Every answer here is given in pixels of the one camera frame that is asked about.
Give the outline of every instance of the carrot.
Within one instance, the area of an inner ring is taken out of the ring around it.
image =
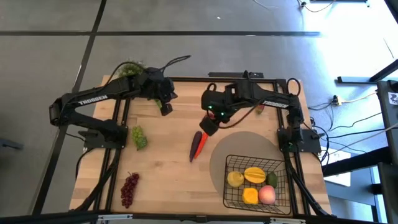
[[[195,159],[199,156],[201,150],[203,149],[203,146],[204,146],[205,143],[206,143],[207,137],[208,137],[208,135],[207,135],[206,133],[203,133],[203,134],[202,134],[201,140],[200,140],[200,143],[199,143],[199,146],[198,146],[198,150],[197,150],[197,152],[195,153]]]

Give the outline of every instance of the gray floor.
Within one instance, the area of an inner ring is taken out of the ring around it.
[[[336,85],[341,75],[373,75],[398,55],[397,25],[383,1],[336,3],[319,13],[302,11],[297,2],[262,1],[108,1],[100,30],[268,30],[322,31],[323,37],[97,37],[81,89],[100,83],[126,59],[162,66],[171,58],[192,54],[166,71],[169,76],[205,77],[208,72],[264,72],[266,78],[303,80],[309,105],[333,95],[357,98],[376,87]],[[312,4],[322,8],[327,3]],[[35,2],[0,0],[1,30],[91,30],[100,0]],[[48,105],[71,90],[87,37],[0,37],[0,137],[25,145],[23,151],[0,150],[0,217],[29,213],[56,129],[48,121]],[[92,114],[93,107],[80,110]],[[371,96],[335,108],[335,126],[351,124],[380,111]],[[311,112],[319,126],[330,125],[326,111]],[[339,135],[383,127],[381,116],[358,123]],[[76,133],[78,128],[70,128]],[[364,136],[341,138],[348,144]],[[386,137],[353,146],[370,151],[385,146]],[[44,212],[64,212],[73,190],[81,142],[66,138]],[[368,208],[331,198],[339,217],[366,219]]]

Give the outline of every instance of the black wire basket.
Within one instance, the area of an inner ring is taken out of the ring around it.
[[[258,167],[266,174],[274,172],[278,177],[278,185],[275,189],[275,203],[273,205],[266,205],[259,202],[257,205],[248,205],[243,202],[243,189],[252,187],[260,190],[265,186],[265,182],[261,184],[254,184],[247,181],[239,187],[231,187],[227,182],[228,173],[231,171],[238,171],[244,173],[249,167]],[[287,176],[285,169],[285,162],[273,159],[261,159],[248,156],[229,155],[225,159],[225,174],[224,174],[224,206],[227,208],[236,208],[241,210],[249,210],[255,212],[266,212],[273,214],[288,215],[290,214],[290,197],[289,188],[287,185]]]

